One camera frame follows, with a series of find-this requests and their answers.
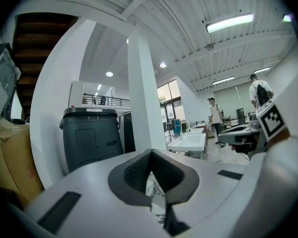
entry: wooden staircase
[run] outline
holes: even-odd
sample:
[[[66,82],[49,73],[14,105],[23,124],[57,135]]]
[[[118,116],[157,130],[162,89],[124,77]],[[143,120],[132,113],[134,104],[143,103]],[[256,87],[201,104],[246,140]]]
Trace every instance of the wooden staircase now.
[[[56,43],[77,21],[77,17],[57,13],[27,13],[18,16],[12,50],[21,70],[17,93],[27,119],[34,88],[42,67]]]

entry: man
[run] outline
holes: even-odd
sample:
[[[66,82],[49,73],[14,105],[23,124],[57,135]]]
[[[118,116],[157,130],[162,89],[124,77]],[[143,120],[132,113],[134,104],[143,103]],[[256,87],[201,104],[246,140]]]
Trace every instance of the man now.
[[[250,102],[257,110],[274,96],[274,92],[266,81],[258,80],[256,74],[251,74],[249,79],[253,82],[249,87]]]
[[[222,121],[223,121],[223,116],[222,116],[222,109],[218,104],[215,103],[214,98],[210,98],[209,102],[211,104],[211,115],[212,115],[212,124],[217,131],[217,136],[218,136],[218,141],[216,144],[221,144],[221,148],[225,147],[226,144],[221,143],[219,141],[219,133],[222,131]]]

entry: trash bin lid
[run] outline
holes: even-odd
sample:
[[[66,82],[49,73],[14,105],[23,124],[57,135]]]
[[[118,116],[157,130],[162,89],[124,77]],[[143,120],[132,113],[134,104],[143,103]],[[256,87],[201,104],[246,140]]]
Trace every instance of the trash bin lid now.
[[[64,110],[63,118],[69,116],[99,116],[112,115],[117,117],[117,112],[114,109],[90,109],[90,108],[68,108]]]

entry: black rubber pad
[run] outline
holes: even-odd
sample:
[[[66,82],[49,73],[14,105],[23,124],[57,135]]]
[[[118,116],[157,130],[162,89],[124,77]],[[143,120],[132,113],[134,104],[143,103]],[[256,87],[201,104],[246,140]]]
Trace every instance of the black rubber pad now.
[[[80,198],[76,192],[66,192],[38,222],[40,226],[55,234]]]
[[[228,177],[228,178],[232,178],[232,179],[235,179],[235,180],[241,180],[241,178],[243,176],[242,174],[231,172],[231,171],[226,171],[226,170],[219,171],[218,175]]]

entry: balcony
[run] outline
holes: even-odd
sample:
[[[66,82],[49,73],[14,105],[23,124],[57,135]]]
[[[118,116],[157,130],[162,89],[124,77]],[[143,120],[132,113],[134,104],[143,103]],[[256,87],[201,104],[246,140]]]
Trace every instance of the balcony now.
[[[130,110],[130,100],[83,94],[81,106],[88,108],[116,109],[117,111],[125,112]]]

